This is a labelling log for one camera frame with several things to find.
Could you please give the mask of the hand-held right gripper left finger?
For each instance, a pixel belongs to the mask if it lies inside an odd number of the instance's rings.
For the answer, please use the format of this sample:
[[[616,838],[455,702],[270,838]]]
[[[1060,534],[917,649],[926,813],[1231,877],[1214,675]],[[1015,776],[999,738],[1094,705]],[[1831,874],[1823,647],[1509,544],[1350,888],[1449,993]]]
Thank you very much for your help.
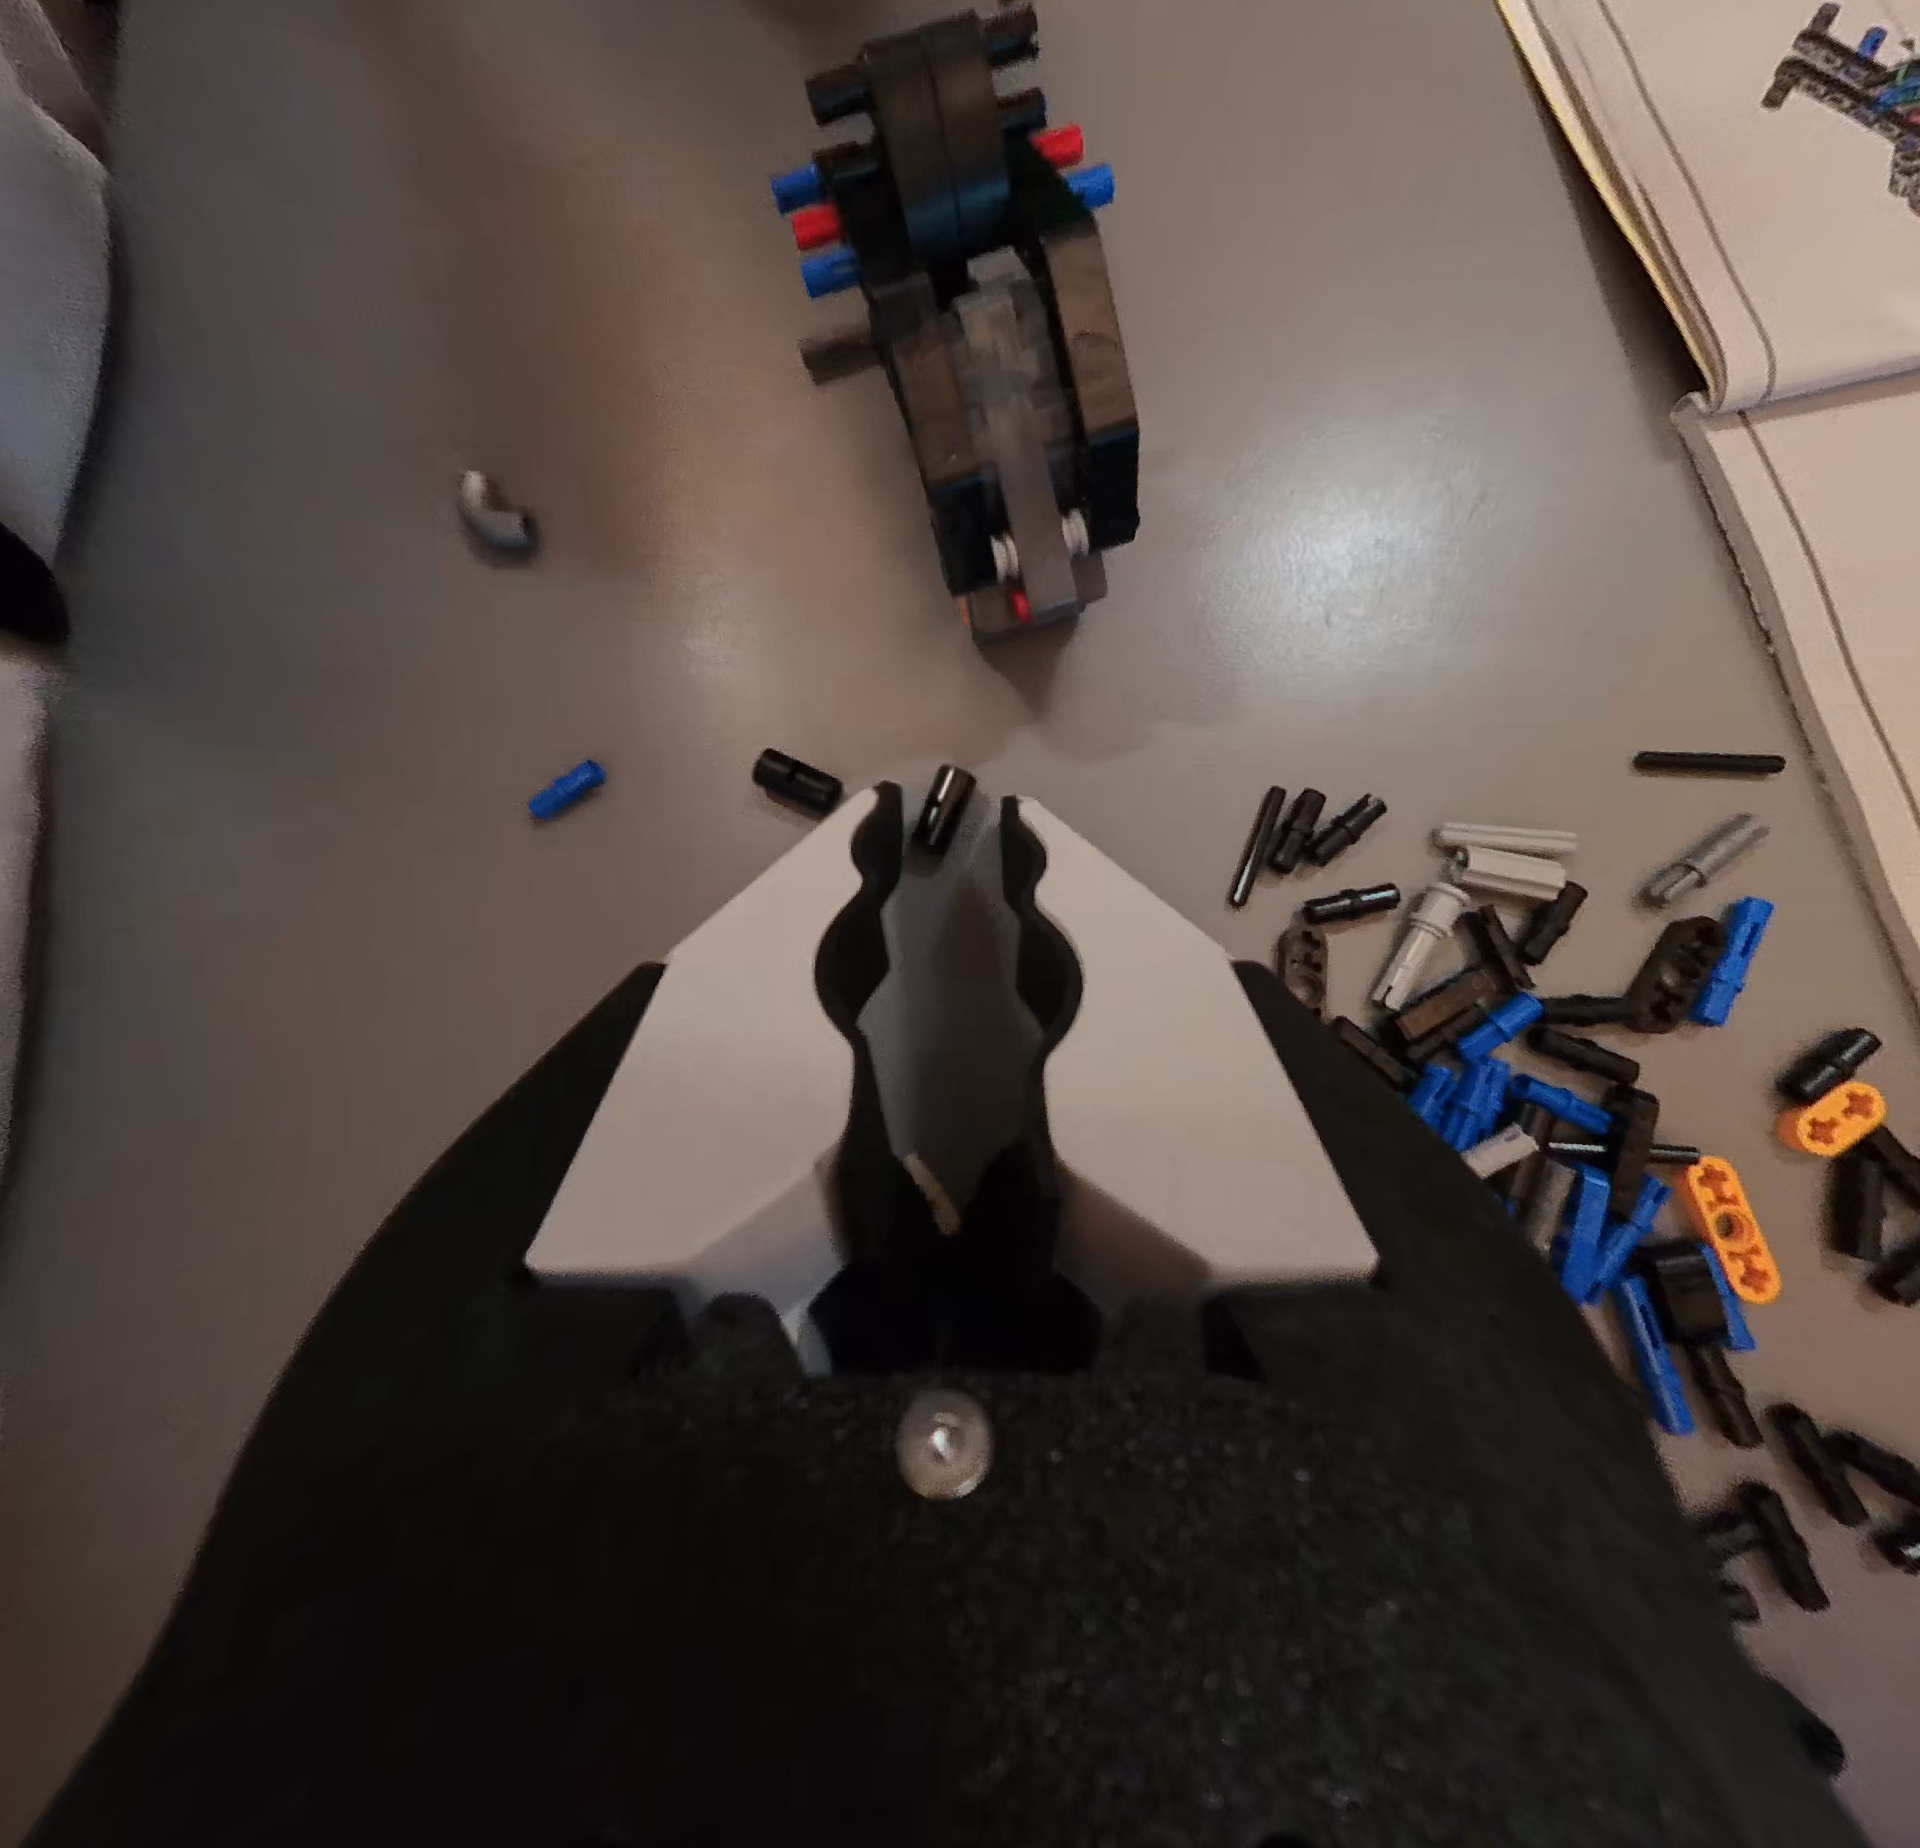
[[[855,836],[900,857],[900,786],[853,793],[665,960],[536,1237],[540,1285],[748,1292],[802,1322],[842,1264],[833,1167],[855,1049],[818,993],[863,888]]]

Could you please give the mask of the pile of loose lego pieces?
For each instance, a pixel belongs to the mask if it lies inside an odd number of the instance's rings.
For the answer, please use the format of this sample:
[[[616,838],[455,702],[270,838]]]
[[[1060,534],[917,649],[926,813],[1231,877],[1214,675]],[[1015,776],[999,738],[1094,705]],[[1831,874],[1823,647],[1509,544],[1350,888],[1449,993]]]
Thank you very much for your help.
[[[1383,814],[1374,793],[1328,814],[1318,790],[1268,786],[1228,907],[1243,909],[1267,872],[1328,871]],[[1722,1030],[1776,904],[1748,896],[1667,921],[1617,994],[1551,996],[1538,969],[1588,900],[1568,872],[1575,835],[1455,824],[1431,840],[1443,872],[1405,904],[1393,882],[1300,903],[1275,952],[1283,991],[1492,1187],[1576,1308],[1612,1309],[1631,1386],[1657,1429],[1693,1436],[1705,1412],[1730,1448],[1775,1448],[1831,1523],[1865,1531],[1886,1568],[1916,1578],[1916,1457],[1827,1425],[1802,1404],[1771,1403],[1764,1417],[1752,1408],[1733,1357],[1757,1349],[1748,1322],[1757,1305],[1731,1292],[1680,1189],[1691,1164],[1719,1155],[1663,1141],[1663,1105],[1644,1088],[1640,1061],[1593,1033],[1655,1040]],[[1395,948],[1366,996],[1371,1021],[1327,1017],[1327,931],[1401,907]],[[1428,980],[1426,965],[1455,937],[1466,940],[1466,965]],[[1771,1094],[1784,1113],[1840,1082],[1869,1082],[1862,1077],[1882,1047],[1872,1030],[1835,1030],[1776,1074]],[[1916,1141],[1886,1119],[1836,1162],[1808,1159],[1825,1173],[1825,1249],[1862,1268],[1880,1303],[1916,1308]],[[1760,1618],[1751,1591],[1724,1572],[1748,1555],[1802,1612],[1830,1606],[1769,1484],[1740,1484],[1697,1533],[1733,1621]]]

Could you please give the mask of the lego instruction booklet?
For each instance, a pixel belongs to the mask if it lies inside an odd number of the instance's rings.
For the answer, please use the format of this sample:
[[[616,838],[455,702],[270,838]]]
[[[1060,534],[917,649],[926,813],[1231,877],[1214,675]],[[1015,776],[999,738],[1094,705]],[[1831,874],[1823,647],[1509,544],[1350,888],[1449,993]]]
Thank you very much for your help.
[[[1495,0],[1701,370],[1674,409],[1917,980],[1917,0]]]

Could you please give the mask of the grey curved lego pipe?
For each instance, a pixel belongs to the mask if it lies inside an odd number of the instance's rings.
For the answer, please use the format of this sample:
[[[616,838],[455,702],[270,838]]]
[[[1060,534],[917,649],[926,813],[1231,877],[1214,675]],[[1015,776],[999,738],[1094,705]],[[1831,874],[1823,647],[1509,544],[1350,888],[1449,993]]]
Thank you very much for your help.
[[[508,559],[531,559],[540,552],[537,516],[512,501],[485,472],[460,472],[455,509],[476,549]]]

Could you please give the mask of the black lego vehicle assembly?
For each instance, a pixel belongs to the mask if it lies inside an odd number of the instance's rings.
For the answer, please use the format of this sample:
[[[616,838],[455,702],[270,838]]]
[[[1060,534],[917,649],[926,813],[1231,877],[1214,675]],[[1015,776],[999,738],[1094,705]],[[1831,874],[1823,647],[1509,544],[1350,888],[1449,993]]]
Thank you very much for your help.
[[[883,374],[946,598],[982,645],[1075,621],[1140,530],[1140,415],[1097,214],[1117,197],[1034,86],[1029,5],[876,36],[806,82],[868,132],[770,182],[811,300],[861,325],[803,344],[817,384]]]

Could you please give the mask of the orange lego beam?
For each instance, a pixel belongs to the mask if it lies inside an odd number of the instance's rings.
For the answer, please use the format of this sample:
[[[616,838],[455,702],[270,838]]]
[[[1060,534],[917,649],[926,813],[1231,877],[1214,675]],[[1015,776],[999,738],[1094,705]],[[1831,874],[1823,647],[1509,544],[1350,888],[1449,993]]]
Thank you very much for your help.
[[[1794,1154],[1836,1162],[1869,1141],[1888,1118],[1884,1094],[1862,1080],[1846,1080],[1812,1103],[1778,1114],[1775,1135]]]
[[[1731,1292],[1757,1308],[1778,1302],[1782,1273],[1737,1169],[1722,1157],[1701,1157],[1681,1173],[1680,1189]]]

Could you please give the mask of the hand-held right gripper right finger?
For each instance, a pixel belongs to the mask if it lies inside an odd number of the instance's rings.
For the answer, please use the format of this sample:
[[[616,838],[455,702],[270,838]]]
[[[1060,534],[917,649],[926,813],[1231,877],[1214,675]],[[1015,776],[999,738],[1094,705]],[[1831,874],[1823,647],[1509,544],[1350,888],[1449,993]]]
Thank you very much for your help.
[[[1217,940],[1034,799],[1003,798],[1000,859],[1060,1275],[1108,1316],[1370,1282],[1378,1248]]]

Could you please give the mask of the grey lego pin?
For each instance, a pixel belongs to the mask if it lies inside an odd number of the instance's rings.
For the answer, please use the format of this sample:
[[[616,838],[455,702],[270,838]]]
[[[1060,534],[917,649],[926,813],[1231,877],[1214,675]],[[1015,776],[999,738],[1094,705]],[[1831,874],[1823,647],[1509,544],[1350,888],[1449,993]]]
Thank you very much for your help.
[[[1730,817],[1647,874],[1637,894],[1640,903],[1647,909],[1667,909],[1697,894],[1740,857],[1755,851],[1768,835],[1769,830],[1751,813]]]

